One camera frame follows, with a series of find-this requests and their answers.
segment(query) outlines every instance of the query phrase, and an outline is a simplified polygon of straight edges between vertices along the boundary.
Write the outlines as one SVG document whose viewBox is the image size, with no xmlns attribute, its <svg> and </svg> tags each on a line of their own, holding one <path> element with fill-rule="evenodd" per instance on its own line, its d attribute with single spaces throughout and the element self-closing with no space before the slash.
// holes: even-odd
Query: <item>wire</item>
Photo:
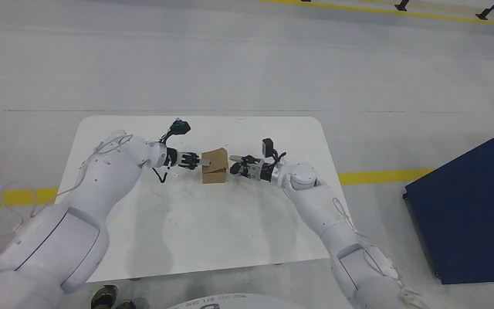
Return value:
<svg viewBox="0 0 494 309">
<path fill-rule="evenodd" d="M 358 236 L 362 236 L 364 238 L 370 239 L 370 237 L 365 236 L 363 234 L 360 234 L 357 231 L 357 229 L 355 229 L 354 224 L 350 221 L 350 217 L 345 212 L 345 208 L 343 207 L 343 205 L 341 205 L 341 202 L 339 199 L 333 198 L 331 200 L 331 202 L 333 203 L 335 210 L 337 210 L 345 218 L 345 220 L 347 221 L 350 228 L 354 231 L 354 233 L 356 233 Z M 406 304 L 409 307 L 415 307 L 417 309 L 428 309 L 428 306 L 423 301 L 421 301 L 419 298 L 416 297 L 416 296 L 420 296 L 421 294 L 413 291 L 412 289 L 406 287 L 403 284 L 403 281 L 401 281 L 401 274 L 400 274 L 398 268 L 396 267 L 396 265 L 394 265 L 394 263 L 391 261 L 389 256 L 379 246 L 370 245 L 370 247 L 378 248 L 383 253 L 383 255 L 386 257 L 386 259 L 391 264 L 391 267 L 393 267 L 394 271 L 396 271 L 398 278 L 392 277 L 392 276 L 384 273 L 384 271 L 379 267 L 379 265 L 377 265 L 377 263 L 374 262 L 374 260 L 372 260 L 372 262 L 369 261 L 367 256 L 369 256 L 371 259 L 372 259 L 372 256 L 365 249 L 363 249 L 362 253 L 364 255 L 364 260 L 367 263 L 367 265 L 370 268 L 372 268 L 376 273 L 379 273 L 381 276 L 391 278 L 392 280 L 394 280 L 398 283 L 398 285 L 400 287 L 400 291 L 398 292 L 398 297 L 400 298 L 401 301 L 403 301 L 404 304 Z"/>
<path fill-rule="evenodd" d="M 350 217 L 347 215 L 347 212 L 345 211 L 345 208 L 343 207 L 343 205 L 341 205 L 341 202 L 339 199 L 337 198 L 333 198 L 331 200 L 331 202 L 333 203 L 333 207 L 335 208 L 335 210 L 337 212 L 339 212 L 340 215 L 342 215 L 342 217 L 345 218 L 345 221 L 347 221 L 348 225 L 350 226 L 350 228 L 352 229 L 352 231 L 354 231 L 355 234 L 357 234 L 358 236 L 361 236 L 363 238 L 367 238 L 369 239 L 369 236 L 365 236 L 364 234 L 360 234 L 357 229 L 355 229 L 355 226 L 354 224 L 351 222 L 350 220 Z"/>
<path fill-rule="evenodd" d="M 67 190 L 60 192 L 57 195 L 53 196 L 50 200 L 48 200 L 48 202 L 45 203 L 45 205 L 43 205 L 41 207 L 41 209 L 36 214 L 35 214 L 35 210 L 36 210 L 37 204 L 35 203 L 35 205 L 32 206 L 31 214 L 29 215 L 29 217 L 31 217 L 31 218 L 36 217 L 50 202 L 53 202 L 57 197 L 64 195 L 66 193 L 69 193 L 72 190 L 75 190 L 76 188 L 78 188 L 80 186 L 80 184 L 83 183 L 83 180 L 86 177 L 87 167 L 90 164 L 90 159 L 94 155 L 104 155 L 104 154 L 107 154 L 111 151 L 114 151 L 114 150 L 124 146 L 126 143 L 128 143 L 132 139 L 133 136 L 134 136 L 133 134 L 128 134 L 128 135 L 124 135 L 123 137 L 114 138 L 111 141 L 108 141 L 107 143 L 100 142 L 100 144 L 94 148 L 94 152 L 89 157 L 87 157 L 87 159 L 84 160 L 83 164 L 80 166 L 79 170 L 81 170 L 82 174 L 80 174 L 81 176 L 80 176 L 79 181 L 72 188 L 67 189 Z M 102 151 L 103 148 L 105 148 L 106 146 L 108 146 L 109 144 L 111 144 L 117 140 L 118 140 L 117 146 L 111 148 L 110 150 Z"/>
<path fill-rule="evenodd" d="M 160 179 L 161 183 L 164 183 L 167 181 L 168 172 L 165 172 L 163 175 L 163 178 L 162 178 L 160 176 L 160 173 L 157 172 L 156 168 L 153 168 L 153 171 L 154 171 L 154 174 L 156 174 L 157 178 Z"/>
<path fill-rule="evenodd" d="M 15 231 L 17 231 L 17 229 L 19 229 L 24 224 L 24 217 L 20 213 L 16 212 L 14 209 L 12 209 L 11 207 L 8 207 L 7 202 L 5 201 L 5 190 L 8 187 L 10 187 L 11 185 L 14 185 L 16 183 L 22 183 L 22 184 L 29 187 L 29 191 L 31 192 L 31 196 L 32 196 L 32 200 L 34 201 L 34 205 L 36 205 L 36 201 L 38 200 L 38 198 L 36 196 L 35 189 L 29 183 L 24 182 L 23 180 L 15 180 L 13 182 L 9 182 L 7 185 L 4 185 L 0 189 L 0 193 L 1 193 L 0 194 L 0 205 L 4 206 L 4 208 L 7 208 L 7 210 L 9 210 L 10 212 L 13 212 L 16 216 L 18 216 L 20 218 L 20 222 L 17 223 L 17 225 L 15 225 L 8 233 L 0 235 L 0 238 L 4 238 L 4 237 L 8 237 L 8 236 L 12 235 L 13 233 L 15 233 Z"/>
</svg>

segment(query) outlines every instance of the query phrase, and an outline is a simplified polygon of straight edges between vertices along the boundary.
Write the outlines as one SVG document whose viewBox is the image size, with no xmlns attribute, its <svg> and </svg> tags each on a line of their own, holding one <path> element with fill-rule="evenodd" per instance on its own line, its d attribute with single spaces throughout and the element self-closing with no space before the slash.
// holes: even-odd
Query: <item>white platform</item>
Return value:
<svg viewBox="0 0 494 309">
<path fill-rule="evenodd" d="M 157 140 L 174 119 L 84 119 L 59 190 L 73 186 L 81 162 L 111 132 L 123 128 L 129 134 Z M 170 138 L 169 147 L 197 153 L 223 147 L 229 155 L 261 158 L 261 140 L 272 138 L 275 148 L 287 152 L 287 163 L 314 166 L 347 210 L 326 138 L 316 119 L 183 119 L 192 130 Z M 267 182 L 231 176 L 226 184 L 203 185 L 200 169 L 172 168 L 163 185 L 153 171 L 146 169 L 134 190 L 115 205 L 107 222 L 110 248 L 89 282 L 328 257 L 283 191 Z"/>
</svg>

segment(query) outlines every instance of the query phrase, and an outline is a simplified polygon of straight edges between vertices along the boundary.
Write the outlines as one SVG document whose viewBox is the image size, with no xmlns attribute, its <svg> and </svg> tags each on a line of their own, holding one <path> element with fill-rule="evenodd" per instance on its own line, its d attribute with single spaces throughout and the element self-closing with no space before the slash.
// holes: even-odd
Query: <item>black shoe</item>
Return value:
<svg viewBox="0 0 494 309">
<path fill-rule="evenodd" d="M 137 309 L 136 305 L 131 300 L 125 300 L 122 304 L 119 304 L 115 309 Z"/>
<path fill-rule="evenodd" d="M 91 309 L 110 309 L 117 299 L 118 289 L 114 285 L 101 287 L 91 299 Z"/>
</svg>

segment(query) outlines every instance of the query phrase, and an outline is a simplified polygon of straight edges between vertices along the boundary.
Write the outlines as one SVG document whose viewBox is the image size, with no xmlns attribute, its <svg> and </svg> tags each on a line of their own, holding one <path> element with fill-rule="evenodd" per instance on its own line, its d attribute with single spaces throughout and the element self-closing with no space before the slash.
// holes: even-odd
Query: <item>cardboard box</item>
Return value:
<svg viewBox="0 0 494 309">
<path fill-rule="evenodd" d="M 226 174 L 228 173 L 228 153 L 226 149 L 219 148 L 203 152 L 202 158 L 211 161 L 211 165 L 202 167 L 202 183 L 225 183 Z"/>
</svg>

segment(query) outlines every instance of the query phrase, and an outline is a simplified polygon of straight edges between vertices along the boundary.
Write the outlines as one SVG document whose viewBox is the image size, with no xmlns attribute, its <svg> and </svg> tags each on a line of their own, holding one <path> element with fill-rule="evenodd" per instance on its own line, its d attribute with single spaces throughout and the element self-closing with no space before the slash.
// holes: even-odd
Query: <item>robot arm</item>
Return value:
<svg viewBox="0 0 494 309">
<path fill-rule="evenodd" d="M 190 130 L 177 119 L 159 141 L 119 130 L 95 148 L 80 167 L 76 185 L 60 204 L 22 226 L 0 255 L 0 307 L 57 308 L 64 294 L 84 284 L 109 245 L 106 218 L 132 190 L 145 167 L 208 165 L 191 152 L 166 146 Z"/>
<path fill-rule="evenodd" d="M 394 264 L 377 246 L 356 233 L 338 198 L 316 170 L 303 164 L 281 162 L 272 141 L 263 141 L 263 154 L 272 164 L 252 156 L 231 156 L 230 172 L 266 180 L 281 188 L 293 202 L 300 218 L 318 235 L 330 254 L 331 270 L 343 294 L 358 309 L 427 308 L 404 287 Z"/>
</svg>

